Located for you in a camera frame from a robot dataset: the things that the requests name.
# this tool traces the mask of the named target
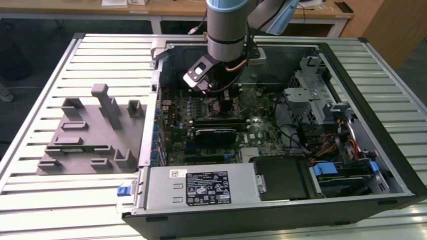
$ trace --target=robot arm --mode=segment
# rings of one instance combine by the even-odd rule
[[[247,38],[250,44],[254,37],[250,37],[247,24],[257,29],[257,32],[261,30],[281,35],[291,21],[299,0],[206,0],[206,2],[209,54],[193,65],[183,79],[197,91],[215,93],[231,86],[242,74],[238,70],[249,61],[251,54],[245,52],[245,43]],[[226,87],[214,90],[215,86]]]

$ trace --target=white box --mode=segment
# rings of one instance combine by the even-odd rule
[[[128,4],[146,5],[150,0],[127,0]]]
[[[127,0],[102,0],[103,9],[126,9],[127,7]]]

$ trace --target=barcode sticker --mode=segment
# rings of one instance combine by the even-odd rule
[[[185,178],[187,174],[187,169],[171,169],[170,178]]]

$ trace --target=side panel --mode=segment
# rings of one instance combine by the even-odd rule
[[[170,215],[123,215],[148,240],[353,224],[411,198],[237,209]]]

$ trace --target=green circuit board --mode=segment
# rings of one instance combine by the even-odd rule
[[[286,152],[274,118],[270,115],[275,104],[275,94],[263,94],[259,87],[243,88],[233,99],[233,110],[219,111],[217,98],[195,97],[176,90],[163,98],[163,120],[167,136],[167,165],[194,165],[186,158],[218,156],[225,163],[242,163],[242,148],[258,148],[261,156],[282,155]],[[245,119],[246,129],[237,133],[235,143],[227,147],[199,147],[194,141],[191,121],[215,119]]]

